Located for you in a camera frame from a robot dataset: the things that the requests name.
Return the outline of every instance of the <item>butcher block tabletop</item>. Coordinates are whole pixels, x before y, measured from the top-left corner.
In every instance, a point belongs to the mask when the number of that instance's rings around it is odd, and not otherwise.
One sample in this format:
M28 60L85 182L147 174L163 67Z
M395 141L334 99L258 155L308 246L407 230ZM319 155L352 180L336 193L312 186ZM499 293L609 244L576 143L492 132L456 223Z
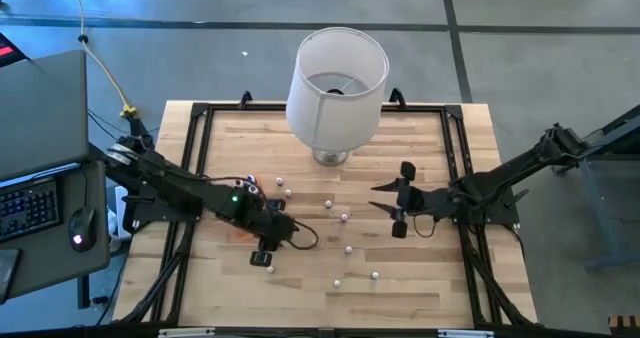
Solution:
M168 101L165 107L157 151L176 164L182 159L192 103ZM462 110L474 170L499 165L488 106L463 104ZM202 121L194 141L192 172ZM461 162L457 131L453 123L450 126ZM343 165L327 168L316 163L309 148L291 133L284 111L216 112L204 173L252 174L270 198L285 198L285 190L291 190L286 212L315 229L320 241L308 251L284 243L273 253L275 270L270 274L249 265L255 238L204 213L192 243L180 326L472 327L460 238L451 220L441 221L428 239L419 237L409 221L407 238L397 239L391 236L389 215L368 204L370 200L394 204L393 193L370 188L396 178L403 160L417 168L415 186L447 185L439 115L384 112L371 141L353 151ZM276 184L277 177L284 179L282 187ZM327 200L333 202L330 209L325 208ZM349 215L346 223L340 220L344 213ZM431 217L419 216L416 223L423 234L431 232ZM156 278L167 228L167 223L152 223L133 238L114 319L129 313ZM501 226L487 226L486 234L496 279L521 312L536 321L518 241ZM298 245L311 240L305 231L294 236ZM351 254L345 253L347 246L353 248ZM371 279L372 272L380 278ZM168 284L165 315L175 275ZM334 287L335 280L340 280L339 288ZM489 317L482 283L479 290Z

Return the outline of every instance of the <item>gray floor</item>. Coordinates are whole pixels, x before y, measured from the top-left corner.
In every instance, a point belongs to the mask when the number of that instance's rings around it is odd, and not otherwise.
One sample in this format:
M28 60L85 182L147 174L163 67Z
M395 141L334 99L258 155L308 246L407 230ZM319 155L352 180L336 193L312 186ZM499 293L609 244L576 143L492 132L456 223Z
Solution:
M5 16L70 17L75 0L4 0ZM443 0L84 0L90 17L140 20L446 23ZM639 0L453 0L460 24L639 26ZM77 28L0 27L25 53L79 49ZM150 128L168 99L284 99L295 52L308 31L89 29L91 45ZM387 51L410 101L460 102L448 33L369 32ZM555 122L580 135L640 102L637 35L463 34L474 102L490 105L501 156L509 159ZM88 63L89 106L121 128L121 104L107 78ZM91 140L111 139L91 126ZM527 269L540 322L606 332L610 314L640 314L640 264L587 273L604 253L594 213L576 172L543 171L517 188ZM640 224L625 226L627 235ZM110 292L121 261L92 276ZM53 308L56 300L63 306ZM75 285L60 284L0 307L0 332L92 324L101 312L75 309Z

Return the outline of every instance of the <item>table leg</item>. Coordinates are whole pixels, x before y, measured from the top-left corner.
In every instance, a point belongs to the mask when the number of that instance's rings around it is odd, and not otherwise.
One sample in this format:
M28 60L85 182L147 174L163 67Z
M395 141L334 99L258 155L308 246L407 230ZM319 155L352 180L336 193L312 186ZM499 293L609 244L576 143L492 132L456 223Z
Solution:
M89 297L89 275L78 277L78 309L85 309L91 306L91 297Z

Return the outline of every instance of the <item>silver lamp base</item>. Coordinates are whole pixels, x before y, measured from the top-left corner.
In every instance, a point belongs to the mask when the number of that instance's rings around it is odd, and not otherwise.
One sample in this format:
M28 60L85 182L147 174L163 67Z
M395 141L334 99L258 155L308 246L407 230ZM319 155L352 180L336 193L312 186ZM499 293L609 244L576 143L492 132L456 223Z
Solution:
M349 157L349 152L329 153L321 150L312 150L313 159L325 167L336 167L344 163Z

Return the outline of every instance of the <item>lamp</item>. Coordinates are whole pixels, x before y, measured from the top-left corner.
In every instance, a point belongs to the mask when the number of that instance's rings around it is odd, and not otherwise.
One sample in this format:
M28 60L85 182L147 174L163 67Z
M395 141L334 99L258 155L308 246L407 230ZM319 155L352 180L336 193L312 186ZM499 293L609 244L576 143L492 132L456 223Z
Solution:
M389 73L376 42L350 28L314 32L300 45L287 101L291 131L320 164L336 166L375 134Z

